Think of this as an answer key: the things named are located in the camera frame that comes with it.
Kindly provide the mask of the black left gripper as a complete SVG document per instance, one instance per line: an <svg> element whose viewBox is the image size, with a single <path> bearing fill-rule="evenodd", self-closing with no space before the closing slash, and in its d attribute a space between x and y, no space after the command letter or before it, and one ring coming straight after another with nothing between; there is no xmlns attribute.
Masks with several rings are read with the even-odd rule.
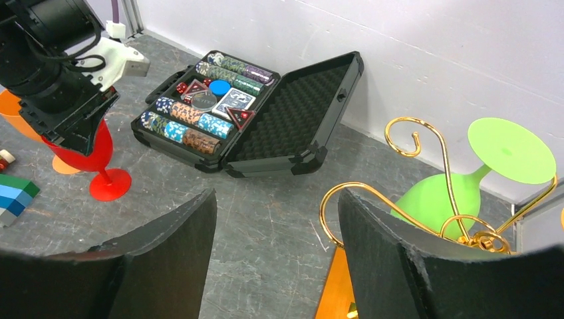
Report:
<svg viewBox="0 0 564 319"><path fill-rule="evenodd" d="M20 115L41 136L89 156L104 116L119 99L111 86L101 92L90 75L64 72L48 90L21 99Z"/></svg>

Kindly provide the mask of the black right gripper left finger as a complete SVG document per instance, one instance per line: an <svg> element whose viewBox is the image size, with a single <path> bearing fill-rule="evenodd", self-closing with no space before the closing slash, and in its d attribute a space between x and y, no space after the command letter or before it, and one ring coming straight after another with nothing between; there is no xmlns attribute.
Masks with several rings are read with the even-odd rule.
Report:
<svg viewBox="0 0 564 319"><path fill-rule="evenodd" d="M85 252L1 251L1 317L197 318L216 221L208 188Z"/></svg>

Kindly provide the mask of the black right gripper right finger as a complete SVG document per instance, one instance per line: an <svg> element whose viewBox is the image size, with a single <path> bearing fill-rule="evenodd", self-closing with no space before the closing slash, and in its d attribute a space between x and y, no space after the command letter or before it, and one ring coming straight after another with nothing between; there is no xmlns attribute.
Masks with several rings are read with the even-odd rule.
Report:
<svg viewBox="0 0 564 319"><path fill-rule="evenodd" d="M562 318L563 246L518 255L452 243L344 190L339 221L361 318Z"/></svg>

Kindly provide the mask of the red wine glass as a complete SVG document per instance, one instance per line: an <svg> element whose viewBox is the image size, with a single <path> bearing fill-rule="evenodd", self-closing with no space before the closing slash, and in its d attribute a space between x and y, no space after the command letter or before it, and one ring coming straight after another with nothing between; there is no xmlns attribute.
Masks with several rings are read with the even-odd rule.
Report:
<svg viewBox="0 0 564 319"><path fill-rule="evenodd" d="M113 141L106 121L102 120L94 139L93 152L84 156L72 150L67 150L42 140L66 164L81 171L96 172L89 186L90 194L98 201L114 201L128 192L132 184L130 174L118 168L108 169L107 166L113 155Z"/></svg>

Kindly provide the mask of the orange wine glass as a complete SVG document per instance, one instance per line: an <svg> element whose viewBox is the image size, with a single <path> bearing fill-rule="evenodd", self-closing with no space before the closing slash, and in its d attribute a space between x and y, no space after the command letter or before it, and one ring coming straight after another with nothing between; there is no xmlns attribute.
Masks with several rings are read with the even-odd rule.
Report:
<svg viewBox="0 0 564 319"><path fill-rule="evenodd" d="M20 99L8 90L1 92L1 116L19 133L40 144L44 144L40 135L22 118L19 111ZM63 175L72 175L80 172L79 169L65 163L59 156L54 156L52 160L53 169Z"/></svg>

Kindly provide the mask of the green wine glass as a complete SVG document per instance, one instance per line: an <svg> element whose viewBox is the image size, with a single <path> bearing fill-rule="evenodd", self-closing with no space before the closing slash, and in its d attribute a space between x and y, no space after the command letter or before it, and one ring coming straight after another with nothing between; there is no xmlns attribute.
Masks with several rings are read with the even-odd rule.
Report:
<svg viewBox="0 0 564 319"><path fill-rule="evenodd" d="M443 173L416 183L396 205L434 231L440 231L454 216L446 178L451 177L454 199L461 215L478 216L480 183L494 171L518 183L546 183L557 173L557 164L548 146L528 129L502 118L480 118L470 124L468 140L483 164L467 174Z"/></svg>

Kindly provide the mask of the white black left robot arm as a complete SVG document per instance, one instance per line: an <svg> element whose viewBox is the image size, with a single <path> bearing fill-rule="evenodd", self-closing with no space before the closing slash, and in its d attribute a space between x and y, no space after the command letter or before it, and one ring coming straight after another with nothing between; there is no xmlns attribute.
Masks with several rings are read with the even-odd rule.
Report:
<svg viewBox="0 0 564 319"><path fill-rule="evenodd" d="M86 1L1 2L1 86L48 142L89 156L103 116L118 99L94 73L102 23Z"/></svg>

